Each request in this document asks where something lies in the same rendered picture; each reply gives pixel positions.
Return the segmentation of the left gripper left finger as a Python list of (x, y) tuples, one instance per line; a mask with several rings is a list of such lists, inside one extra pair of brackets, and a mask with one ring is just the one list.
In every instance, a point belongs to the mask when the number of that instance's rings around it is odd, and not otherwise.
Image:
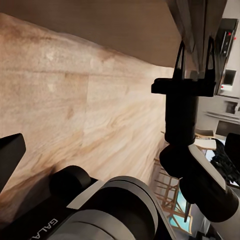
[(0, 193), (26, 153), (22, 133), (0, 138)]

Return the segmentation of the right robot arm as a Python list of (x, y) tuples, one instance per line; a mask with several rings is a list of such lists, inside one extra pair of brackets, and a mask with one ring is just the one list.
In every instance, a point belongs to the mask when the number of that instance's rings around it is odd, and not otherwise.
[[(210, 56), (213, 69), (209, 69)], [(194, 144), (199, 97), (213, 97), (217, 67), (215, 40), (209, 37), (204, 78), (186, 75), (186, 47), (182, 41), (172, 78), (156, 78), (152, 94), (166, 95), (165, 133), (169, 145), (159, 154), (162, 169), (180, 179), (184, 198), (196, 204), (223, 240), (240, 240), (240, 199)]]

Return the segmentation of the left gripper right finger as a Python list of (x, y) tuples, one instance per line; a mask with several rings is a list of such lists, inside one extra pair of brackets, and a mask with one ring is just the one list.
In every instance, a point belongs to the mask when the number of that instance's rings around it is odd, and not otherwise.
[(240, 173), (240, 135), (229, 133), (227, 135), (224, 151)]

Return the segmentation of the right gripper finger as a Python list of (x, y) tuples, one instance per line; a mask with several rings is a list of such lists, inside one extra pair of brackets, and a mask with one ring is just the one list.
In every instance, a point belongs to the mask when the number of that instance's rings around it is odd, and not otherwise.
[[(209, 69), (211, 55), (213, 56), (213, 69)], [(215, 82), (216, 80), (217, 80), (217, 67), (216, 67), (215, 40), (212, 38), (212, 36), (210, 36), (208, 41), (208, 50), (207, 50), (204, 78), (199, 78), (197, 82), (213, 85), (213, 82)]]
[(179, 86), (190, 86), (190, 82), (184, 82), (186, 75), (186, 47), (182, 41), (179, 47), (179, 52), (174, 68), (173, 80), (178, 83)]

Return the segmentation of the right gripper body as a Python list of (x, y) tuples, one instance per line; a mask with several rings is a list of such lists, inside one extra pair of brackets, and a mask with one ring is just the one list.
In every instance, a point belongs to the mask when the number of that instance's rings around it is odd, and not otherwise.
[(213, 97), (216, 82), (213, 85), (191, 81), (182, 86), (172, 80), (159, 80), (152, 84), (152, 94), (166, 95), (165, 121), (173, 127), (190, 128), (197, 123), (199, 97)]

